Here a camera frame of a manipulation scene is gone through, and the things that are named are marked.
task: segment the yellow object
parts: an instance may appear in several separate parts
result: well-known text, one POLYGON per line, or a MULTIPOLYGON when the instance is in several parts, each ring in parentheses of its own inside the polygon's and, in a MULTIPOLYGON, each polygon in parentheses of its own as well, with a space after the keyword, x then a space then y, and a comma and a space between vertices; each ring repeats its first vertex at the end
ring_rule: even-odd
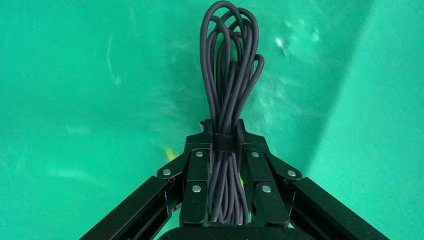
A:
POLYGON ((241 187, 243 188, 243 189, 245 189, 245 183, 243 182, 243 180, 242 180, 242 178, 240 177, 240 183, 241 183, 241 187))
POLYGON ((178 153, 175 153, 169 146, 165 147, 165 153, 170 162, 177 158, 179 155, 178 153))

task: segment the black cable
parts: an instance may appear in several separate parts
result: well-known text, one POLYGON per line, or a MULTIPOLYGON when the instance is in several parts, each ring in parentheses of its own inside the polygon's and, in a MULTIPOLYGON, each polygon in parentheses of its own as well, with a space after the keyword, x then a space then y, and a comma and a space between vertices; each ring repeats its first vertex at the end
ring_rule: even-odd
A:
MULTIPOLYGON (((264 58, 257 54, 258 22, 253 14, 228 1, 214 3, 200 28, 200 66, 209 105, 213 131, 221 135, 235 133, 243 106, 264 68, 264 58), (228 11, 217 17, 221 8, 228 11), (227 27, 226 21, 235 21, 227 27), (208 26, 215 28, 208 35, 208 26), (215 56, 218 37, 222 35, 215 56), (232 55, 232 44, 236 55, 232 55)), ((234 152, 214 152, 209 178, 208 212, 210 221, 245 225, 249 220, 246 195, 240 182, 234 152)))

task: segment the metal bolt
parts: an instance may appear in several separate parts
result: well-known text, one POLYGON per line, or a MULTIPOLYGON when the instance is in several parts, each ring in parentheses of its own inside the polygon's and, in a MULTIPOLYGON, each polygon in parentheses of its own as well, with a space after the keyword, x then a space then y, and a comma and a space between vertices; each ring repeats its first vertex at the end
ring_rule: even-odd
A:
POLYGON ((192 190, 193 192, 198 193, 202 190, 202 188, 199 185, 194 185, 192 190))
POLYGON ((169 169, 164 169, 162 173, 163 173, 163 175, 168 176, 168 175, 170 175, 170 174, 171 174, 171 170, 169 170, 169 169))
POLYGON ((262 186, 262 191, 264 191, 265 193, 270 193, 271 192, 271 188, 267 185, 263 185, 262 186))
POLYGON ((292 177, 296 176, 296 173, 292 170, 288 170, 287 173, 289 176, 292 176, 292 177))

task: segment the green fabric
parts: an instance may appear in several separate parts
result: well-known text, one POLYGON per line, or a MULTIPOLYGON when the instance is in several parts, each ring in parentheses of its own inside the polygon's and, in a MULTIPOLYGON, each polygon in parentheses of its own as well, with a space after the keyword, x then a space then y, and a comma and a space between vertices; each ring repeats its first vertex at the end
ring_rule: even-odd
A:
MULTIPOLYGON (((77 239, 182 152, 209 114, 212 2, 0 2, 2 238, 77 239)), ((247 129, 390 239, 424 239, 424 2, 233 2, 265 57, 247 129)))

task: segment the black rubber cable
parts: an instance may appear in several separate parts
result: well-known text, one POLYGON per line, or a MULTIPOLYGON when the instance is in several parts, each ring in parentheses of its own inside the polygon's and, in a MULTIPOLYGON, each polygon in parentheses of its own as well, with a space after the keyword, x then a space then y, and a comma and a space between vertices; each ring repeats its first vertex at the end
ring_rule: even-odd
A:
MULTIPOLYGON (((200 67, 212 128, 217 134, 235 133, 243 106, 262 73, 264 58, 257 54, 258 39, 258 23, 250 11, 228 1, 218 1, 206 11, 200 28, 200 67), (228 11, 222 17, 215 16, 221 8, 228 11), (226 21, 231 17, 235 21, 227 27, 226 21), (216 25, 208 35, 210 22, 216 25), (232 44, 236 56, 232 55, 232 44)), ((213 157, 208 181, 210 222, 245 225, 249 221, 249 208, 236 155, 219 151, 213 157)))

